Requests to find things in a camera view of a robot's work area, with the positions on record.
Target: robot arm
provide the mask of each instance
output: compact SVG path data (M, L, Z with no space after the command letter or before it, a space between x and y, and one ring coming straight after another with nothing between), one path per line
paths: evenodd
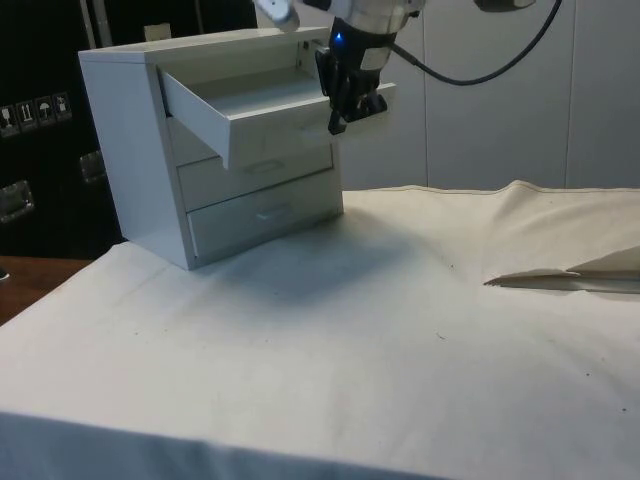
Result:
M380 73L396 36L409 18L417 17L426 0L301 0L335 16L328 48L316 53L324 95L331 101L329 131L342 133L346 123L387 110L378 94ZM536 0L473 0L487 12L525 8ZM292 0L254 0L283 31L294 31L300 20Z

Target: cabinet top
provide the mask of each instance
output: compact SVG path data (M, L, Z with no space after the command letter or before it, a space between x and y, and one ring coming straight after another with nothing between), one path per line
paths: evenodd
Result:
M292 33L283 33L277 28L247 29L85 50L78 55L82 62L156 64L325 39L328 35L327 28L317 27L301 28Z

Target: drawer front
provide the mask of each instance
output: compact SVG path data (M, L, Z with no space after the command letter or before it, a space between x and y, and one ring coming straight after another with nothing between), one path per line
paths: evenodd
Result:
M341 210L340 178L332 169L197 210L188 218L196 256L211 257Z
M220 157L178 168L187 212L287 182L333 166L331 146L267 160L234 170Z
M216 152L191 133L191 130L187 129L179 120L173 117L167 118L167 127L169 128L173 161L176 167L218 156Z

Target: table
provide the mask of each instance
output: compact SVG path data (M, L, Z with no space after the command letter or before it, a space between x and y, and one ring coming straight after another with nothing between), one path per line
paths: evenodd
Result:
M640 191L345 208L194 272L114 247L5 325L0 478L640 478L640 298L484 285L640 267Z
M10 275L0 281L0 326L90 263L88 260L0 256L0 267Z

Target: black wall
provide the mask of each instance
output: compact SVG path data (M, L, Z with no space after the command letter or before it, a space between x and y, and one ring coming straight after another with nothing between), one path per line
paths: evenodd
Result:
M143 41L150 24L171 23L175 37L199 31L194 1L105 4L115 44ZM201 10L206 32L256 25L250 0L201 0ZM79 162L99 150L77 58L87 48L78 0L0 0L0 111L66 93L72 112L0 137L0 189L26 180L35 205L0 223L0 255L95 258L122 240L106 178L87 182Z

